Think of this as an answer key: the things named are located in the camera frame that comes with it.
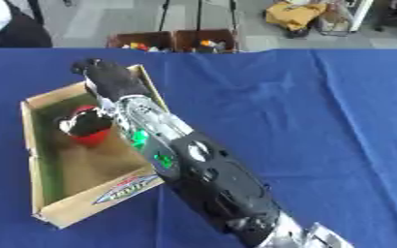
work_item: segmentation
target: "blue tablecloth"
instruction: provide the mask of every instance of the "blue tablecloth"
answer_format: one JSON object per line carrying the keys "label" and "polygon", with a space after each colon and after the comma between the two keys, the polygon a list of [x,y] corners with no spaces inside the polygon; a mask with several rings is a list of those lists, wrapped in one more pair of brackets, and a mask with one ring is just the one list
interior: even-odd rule
{"label": "blue tablecloth", "polygon": [[72,62],[144,64],[171,110],[224,145],[306,227],[397,248],[397,50],[235,55],[0,50],[0,248],[238,248],[165,186],[58,231],[30,217],[18,103],[80,80]]}

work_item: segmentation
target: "yellow bag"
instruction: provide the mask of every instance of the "yellow bag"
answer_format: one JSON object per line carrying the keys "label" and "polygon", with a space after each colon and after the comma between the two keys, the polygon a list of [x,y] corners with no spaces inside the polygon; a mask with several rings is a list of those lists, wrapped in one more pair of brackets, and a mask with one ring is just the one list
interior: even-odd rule
{"label": "yellow bag", "polygon": [[279,2],[266,10],[266,22],[277,23],[294,31],[306,27],[325,10],[324,3],[296,6],[288,2]]}

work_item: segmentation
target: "printed label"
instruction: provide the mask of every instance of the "printed label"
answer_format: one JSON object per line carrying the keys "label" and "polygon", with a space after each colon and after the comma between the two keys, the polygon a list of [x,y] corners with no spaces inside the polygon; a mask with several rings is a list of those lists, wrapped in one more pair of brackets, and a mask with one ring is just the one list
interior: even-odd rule
{"label": "printed label", "polygon": [[156,178],[158,178],[156,174],[126,178],[99,197],[93,204],[133,197]]}

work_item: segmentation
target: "open cardboard tray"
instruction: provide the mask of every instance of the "open cardboard tray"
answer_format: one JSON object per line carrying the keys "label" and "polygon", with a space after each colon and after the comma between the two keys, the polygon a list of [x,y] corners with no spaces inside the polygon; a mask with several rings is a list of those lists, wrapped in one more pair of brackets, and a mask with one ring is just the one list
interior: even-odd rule
{"label": "open cardboard tray", "polygon": [[123,47],[130,43],[142,43],[148,47],[157,47],[158,49],[174,49],[174,42],[171,33],[168,31],[110,36],[108,37],[107,47]]}
{"label": "open cardboard tray", "polygon": [[[168,110],[143,67],[128,69]],[[152,165],[120,138],[115,126],[94,148],[76,144],[58,131],[55,118],[83,104],[96,104],[84,82],[21,102],[30,154],[32,214],[61,229],[163,183]]]}
{"label": "open cardboard tray", "polygon": [[202,40],[211,40],[215,43],[225,42],[226,52],[234,52],[234,38],[228,29],[207,29],[207,30],[178,30],[174,32],[174,49],[175,51],[190,52],[195,42]]}

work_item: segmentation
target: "green led light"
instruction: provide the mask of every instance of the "green led light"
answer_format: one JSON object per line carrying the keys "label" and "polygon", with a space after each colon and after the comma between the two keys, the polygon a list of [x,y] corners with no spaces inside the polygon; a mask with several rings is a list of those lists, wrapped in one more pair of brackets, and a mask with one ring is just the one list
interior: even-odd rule
{"label": "green led light", "polygon": [[146,144],[147,139],[149,139],[149,135],[143,129],[138,129],[133,133],[131,142],[133,147],[141,150]]}
{"label": "green led light", "polygon": [[170,169],[173,165],[171,158],[167,155],[162,155],[158,152],[158,154],[155,154],[153,157],[166,169]]}

